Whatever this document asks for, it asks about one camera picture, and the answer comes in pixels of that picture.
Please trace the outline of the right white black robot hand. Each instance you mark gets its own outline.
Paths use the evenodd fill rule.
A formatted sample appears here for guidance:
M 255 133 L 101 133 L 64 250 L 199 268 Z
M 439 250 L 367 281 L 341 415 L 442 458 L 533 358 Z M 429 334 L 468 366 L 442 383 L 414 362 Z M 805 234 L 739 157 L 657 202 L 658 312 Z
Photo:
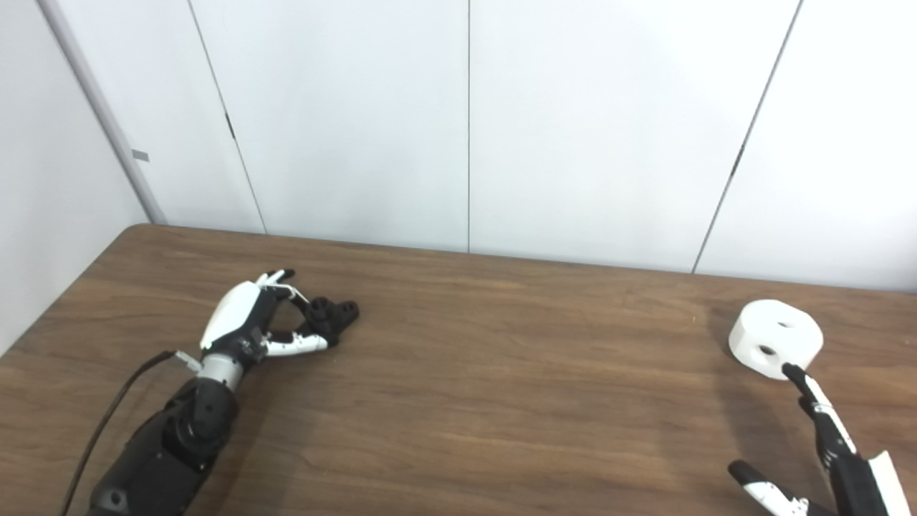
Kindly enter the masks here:
M 865 459 L 819 383 L 793 363 L 783 363 L 782 373 L 799 389 L 800 408 L 812 421 L 817 457 L 827 474 L 835 509 L 796 495 L 746 461 L 736 460 L 727 471 L 744 493 L 771 515 L 910 515 L 890 454 L 882 451 Z

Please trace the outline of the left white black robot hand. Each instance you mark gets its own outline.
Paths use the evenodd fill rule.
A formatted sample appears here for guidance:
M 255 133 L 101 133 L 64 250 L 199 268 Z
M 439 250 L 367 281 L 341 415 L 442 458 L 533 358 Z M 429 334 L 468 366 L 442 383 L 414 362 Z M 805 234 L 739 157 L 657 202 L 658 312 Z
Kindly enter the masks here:
M 204 329 L 202 356 L 219 353 L 248 367 L 266 357 L 307 355 L 331 348 L 330 339 L 308 327 L 278 333 L 269 329 L 282 302 L 292 303 L 301 313 L 310 307 L 308 298 L 286 283 L 294 275 L 294 269 L 268 271 L 254 281 L 243 281 L 231 288 Z

